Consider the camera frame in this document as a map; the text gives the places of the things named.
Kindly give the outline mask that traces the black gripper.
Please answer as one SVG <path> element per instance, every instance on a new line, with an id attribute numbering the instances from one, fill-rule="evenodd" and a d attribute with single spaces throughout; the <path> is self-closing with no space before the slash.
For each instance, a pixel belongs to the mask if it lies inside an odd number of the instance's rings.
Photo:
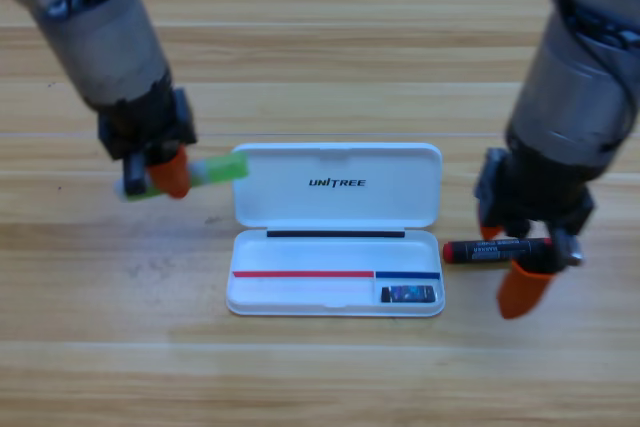
<path id="1" fill-rule="evenodd" d="M 513 139 L 510 147 L 486 151 L 475 196 L 482 238 L 522 239 L 531 224 L 545 225 L 551 252 L 535 267 L 574 267 L 583 262 L 578 236 L 594 209 L 588 183 L 595 178 L 595 148 L 587 143 L 534 147 Z M 533 273 L 512 260 L 497 291 L 501 316 L 528 314 L 543 298 L 555 274 Z"/>
<path id="2" fill-rule="evenodd" d="M 122 162 L 125 193 L 142 195 L 155 188 L 173 199 L 187 196 L 186 147 L 197 142 L 197 134 L 184 89 L 161 79 L 136 99 L 92 109 L 99 140 L 112 159 Z"/>

